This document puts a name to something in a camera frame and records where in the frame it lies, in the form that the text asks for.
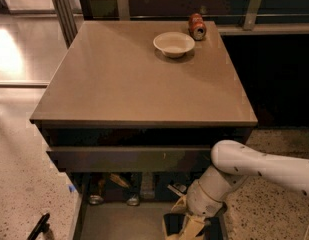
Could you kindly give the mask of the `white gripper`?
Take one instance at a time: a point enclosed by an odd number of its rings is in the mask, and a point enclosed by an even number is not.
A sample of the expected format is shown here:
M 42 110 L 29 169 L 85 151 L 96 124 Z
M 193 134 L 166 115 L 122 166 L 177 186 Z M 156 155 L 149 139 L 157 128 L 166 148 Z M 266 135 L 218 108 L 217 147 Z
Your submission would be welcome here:
M 221 180 L 193 182 L 187 195 L 181 196 L 171 209 L 172 213 L 184 214 L 188 207 L 194 214 L 185 215 L 179 240 L 204 240 L 206 218 L 214 217 L 223 207 L 226 192 L 227 184 Z

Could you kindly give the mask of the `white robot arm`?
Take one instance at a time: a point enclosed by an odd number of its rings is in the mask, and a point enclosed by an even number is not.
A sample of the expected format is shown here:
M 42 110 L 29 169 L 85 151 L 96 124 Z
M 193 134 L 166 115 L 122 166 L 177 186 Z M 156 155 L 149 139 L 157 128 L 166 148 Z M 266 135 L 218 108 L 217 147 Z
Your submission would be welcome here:
M 259 176 L 309 197 L 309 159 L 271 155 L 233 140 L 217 142 L 211 149 L 211 165 L 190 185 L 172 211 L 184 222 L 173 240 L 203 240 L 198 234 L 206 220 L 222 208 L 228 194 L 249 176 Z

